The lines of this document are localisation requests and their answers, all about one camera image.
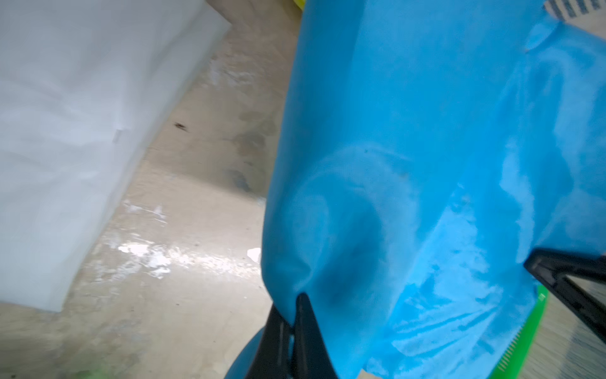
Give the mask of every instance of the green plastic object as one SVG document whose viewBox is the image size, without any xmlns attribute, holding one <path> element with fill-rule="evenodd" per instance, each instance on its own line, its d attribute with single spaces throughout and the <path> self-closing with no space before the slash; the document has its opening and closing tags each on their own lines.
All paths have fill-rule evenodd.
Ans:
<svg viewBox="0 0 606 379">
<path fill-rule="evenodd" d="M 522 370 L 530 345 L 534 339 L 536 331 L 539 329 L 543 312 L 547 306 L 547 297 L 549 291 L 544 286 L 538 288 L 537 302 L 530 312 L 522 329 L 516 334 L 505 354 L 494 368 L 488 379 L 515 379 Z"/>
</svg>

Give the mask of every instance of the yellow object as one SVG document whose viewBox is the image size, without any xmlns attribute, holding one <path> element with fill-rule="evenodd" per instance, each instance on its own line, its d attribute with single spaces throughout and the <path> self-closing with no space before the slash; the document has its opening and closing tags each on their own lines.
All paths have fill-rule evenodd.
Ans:
<svg viewBox="0 0 606 379">
<path fill-rule="evenodd" d="M 305 0 L 293 0 L 295 2 L 295 4 L 297 4 L 297 6 L 299 8 L 301 8 L 301 10 L 303 10 L 303 8 L 305 8 Z"/>
</svg>

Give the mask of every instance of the dusty floor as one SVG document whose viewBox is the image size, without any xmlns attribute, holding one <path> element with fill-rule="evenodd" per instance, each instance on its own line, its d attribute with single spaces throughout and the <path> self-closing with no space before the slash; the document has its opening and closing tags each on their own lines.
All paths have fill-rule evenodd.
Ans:
<svg viewBox="0 0 606 379">
<path fill-rule="evenodd" d="M 150 146 L 64 311 L 0 304 L 0 379 L 223 378 L 264 324 L 271 301 L 247 253 L 261 246 L 301 12 L 291 0 L 208 2 L 232 30 Z M 552 300 L 522 376 L 603 378 L 606 355 L 582 334 Z M 569 369 L 583 359 L 595 367 Z"/>
</svg>

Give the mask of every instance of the white plastic sheet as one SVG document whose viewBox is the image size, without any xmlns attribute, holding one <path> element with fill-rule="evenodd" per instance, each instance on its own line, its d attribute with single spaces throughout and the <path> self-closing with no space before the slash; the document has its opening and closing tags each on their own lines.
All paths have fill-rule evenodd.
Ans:
<svg viewBox="0 0 606 379">
<path fill-rule="evenodd" d="M 61 310 L 229 24 L 203 0 L 0 4 L 0 301 Z"/>
</svg>

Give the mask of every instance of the blue plastic bag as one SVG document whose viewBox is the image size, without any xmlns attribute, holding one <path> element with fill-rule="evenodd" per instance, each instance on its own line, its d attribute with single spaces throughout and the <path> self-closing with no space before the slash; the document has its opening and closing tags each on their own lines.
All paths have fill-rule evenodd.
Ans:
<svg viewBox="0 0 606 379">
<path fill-rule="evenodd" d="M 265 214 L 342 379 L 486 378 L 534 246 L 606 250 L 606 44 L 541 2 L 314 1 Z"/>
</svg>

